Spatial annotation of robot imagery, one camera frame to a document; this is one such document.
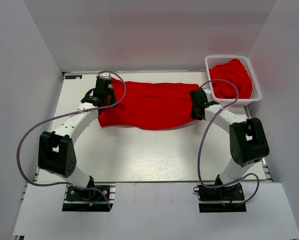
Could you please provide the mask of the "red t shirt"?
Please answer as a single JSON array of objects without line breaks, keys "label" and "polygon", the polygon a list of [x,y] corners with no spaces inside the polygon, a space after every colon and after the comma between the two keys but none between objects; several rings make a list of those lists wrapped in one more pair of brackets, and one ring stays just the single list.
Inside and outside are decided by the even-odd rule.
[{"label": "red t shirt", "polygon": [[101,127],[127,126],[143,130],[165,130],[190,123],[190,92],[193,83],[147,83],[127,81],[126,94],[115,107],[99,112]]}]

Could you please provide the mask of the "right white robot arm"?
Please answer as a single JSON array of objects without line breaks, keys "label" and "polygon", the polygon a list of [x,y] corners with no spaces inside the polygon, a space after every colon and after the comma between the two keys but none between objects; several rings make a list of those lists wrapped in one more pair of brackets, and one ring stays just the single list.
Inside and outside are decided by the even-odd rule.
[{"label": "right white robot arm", "polygon": [[[209,101],[207,90],[199,88],[190,93],[192,108],[190,117],[208,121],[197,154],[198,180],[204,188],[213,189],[220,199],[228,199],[234,192],[233,186],[252,175],[247,171],[270,153],[266,134],[259,118],[244,118],[226,110],[235,101],[221,106],[216,101]],[[217,176],[220,183],[214,186],[204,184],[201,175],[202,149],[211,125],[215,124],[229,134],[231,158],[225,169]]]}]

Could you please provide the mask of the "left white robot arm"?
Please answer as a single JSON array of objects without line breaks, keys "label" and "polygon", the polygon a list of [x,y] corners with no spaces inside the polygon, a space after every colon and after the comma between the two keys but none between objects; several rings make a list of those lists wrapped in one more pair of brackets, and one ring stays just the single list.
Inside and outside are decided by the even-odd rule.
[{"label": "left white robot arm", "polygon": [[99,113],[116,102],[111,75],[98,75],[95,87],[87,91],[76,113],[71,113],[55,130],[44,131],[39,137],[38,167],[78,187],[78,194],[85,200],[95,195],[94,179],[77,166],[74,146]]}]

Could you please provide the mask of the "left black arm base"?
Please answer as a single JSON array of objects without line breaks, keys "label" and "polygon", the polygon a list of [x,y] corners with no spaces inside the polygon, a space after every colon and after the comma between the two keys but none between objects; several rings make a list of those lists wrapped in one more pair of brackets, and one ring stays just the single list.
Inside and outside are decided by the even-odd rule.
[{"label": "left black arm base", "polygon": [[[115,200],[116,185],[110,184],[96,184],[95,188],[102,191],[106,196],[110,207],[113,207]],[[83,192],[73,186],[65,189],[63,204],[63,212],[110,212],[105,198],[98,191],[92,190],[88,195],[83,196]]]}]

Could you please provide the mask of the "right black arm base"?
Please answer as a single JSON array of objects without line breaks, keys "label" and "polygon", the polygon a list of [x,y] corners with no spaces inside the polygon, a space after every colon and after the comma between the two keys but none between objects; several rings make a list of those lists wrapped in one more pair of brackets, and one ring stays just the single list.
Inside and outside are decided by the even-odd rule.
[{"label": "right black arm base", "polygon": [[206,188],[197,185],[193,192],[198,196],[200,213],[244,213],[247,211],[240,183],[222,188]]}]

